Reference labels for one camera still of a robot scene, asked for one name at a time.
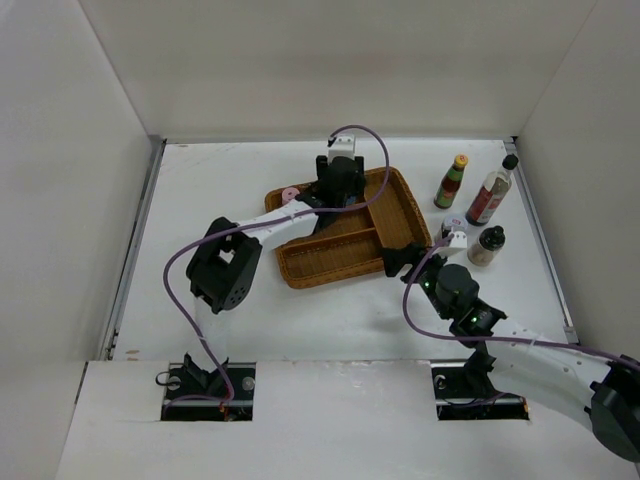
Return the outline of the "pink lid small jar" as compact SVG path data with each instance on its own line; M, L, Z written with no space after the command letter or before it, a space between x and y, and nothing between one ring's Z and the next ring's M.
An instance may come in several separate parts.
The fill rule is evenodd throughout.
M288 187L285 188L282 192L281 192L281 200L282 200L282 204L286 205L289 202L293 201L296 199L296 197L300 194L300 191L295 188L295 187Z

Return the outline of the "green red sauce bottle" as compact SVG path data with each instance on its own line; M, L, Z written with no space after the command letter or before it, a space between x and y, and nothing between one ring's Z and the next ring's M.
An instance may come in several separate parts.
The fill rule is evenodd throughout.
M448 209L453 205L468 163L469 158L464 154L459 154L454 158L434 196L433 203L437 208Z

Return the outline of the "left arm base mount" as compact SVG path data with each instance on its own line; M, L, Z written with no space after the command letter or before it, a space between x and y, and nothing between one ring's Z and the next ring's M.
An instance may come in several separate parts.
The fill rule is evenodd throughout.
M255 363L229 363L223 367L234 389L218 370L200 368L189 354L156 375L163 389L160 420L165 422L241 422L253 419L257 368Z

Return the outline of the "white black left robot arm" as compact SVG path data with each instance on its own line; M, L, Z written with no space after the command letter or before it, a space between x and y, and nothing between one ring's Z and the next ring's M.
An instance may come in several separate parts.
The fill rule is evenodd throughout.
M225 234L197 247L187 269L192 295L214 314L236 308L248 295L261 254L332 225L363 195L364 158L316 158L317 179L285 205L254 221L261 226Z

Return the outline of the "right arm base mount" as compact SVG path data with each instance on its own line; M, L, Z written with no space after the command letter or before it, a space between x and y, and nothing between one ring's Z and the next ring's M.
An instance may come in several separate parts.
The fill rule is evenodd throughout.
M528 421L527 401L497 390L488 374L495 358L482 345L466 360L430 362L436 414L441 421Z

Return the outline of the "dark soy sauce bottle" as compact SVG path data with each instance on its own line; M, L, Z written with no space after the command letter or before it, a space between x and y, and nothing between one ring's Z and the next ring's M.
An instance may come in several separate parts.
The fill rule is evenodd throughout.
M469 206L465 218L474 226L486 225L506 197L512 185L512 172L519 164L515 154L508 154L498 170L490 172Z

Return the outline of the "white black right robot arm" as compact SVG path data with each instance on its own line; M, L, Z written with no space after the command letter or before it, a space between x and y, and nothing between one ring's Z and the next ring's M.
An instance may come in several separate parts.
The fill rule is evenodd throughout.
M511 321L479 297L469 270L435 247L410 243L382 251L384 271L420 286L449 332L439 340L471 349L464 384L473 394L508 393L544 405L591 432L616 456L639 460L639 362L576 344L558 343Z

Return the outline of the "black cap pepper shaker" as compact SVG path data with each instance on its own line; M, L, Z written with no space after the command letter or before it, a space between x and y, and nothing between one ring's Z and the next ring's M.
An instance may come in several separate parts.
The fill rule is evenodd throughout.
M488 266L506 243L506 235L502 226L484 229L475 243L468 249L467 258L479 267Z

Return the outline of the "red white lid jar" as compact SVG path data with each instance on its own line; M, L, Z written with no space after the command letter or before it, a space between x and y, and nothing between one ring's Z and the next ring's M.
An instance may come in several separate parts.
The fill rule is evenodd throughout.
M467 233L468 229L469 223L463 215L449 214L442 220L435 240L439 241L455 232Z

